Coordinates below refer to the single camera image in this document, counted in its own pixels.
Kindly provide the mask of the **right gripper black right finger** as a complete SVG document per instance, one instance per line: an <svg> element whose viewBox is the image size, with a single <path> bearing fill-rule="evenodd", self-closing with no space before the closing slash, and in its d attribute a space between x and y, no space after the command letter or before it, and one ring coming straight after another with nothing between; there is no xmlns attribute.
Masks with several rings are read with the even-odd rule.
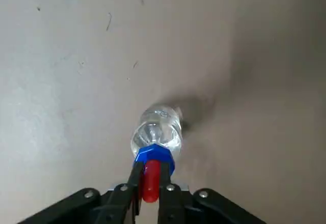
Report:
<svg viewBox="0 0 326 224"><path fill-rule="evenodd" d="M194 193L171 182L169 165L160 165L158 223L265 223L210 188Z"/></svg>

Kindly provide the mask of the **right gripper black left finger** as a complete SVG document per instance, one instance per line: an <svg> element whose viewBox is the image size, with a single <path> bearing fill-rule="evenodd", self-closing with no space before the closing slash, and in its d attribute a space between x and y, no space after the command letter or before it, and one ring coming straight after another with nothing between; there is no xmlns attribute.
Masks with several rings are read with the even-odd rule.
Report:
<svg viewBox="0 0 326 224"><path fill-rule="evenodd" d="M126 183L104 194L84 188L20 223L135 223L142 201L144 164L136 162Z"/></svg>

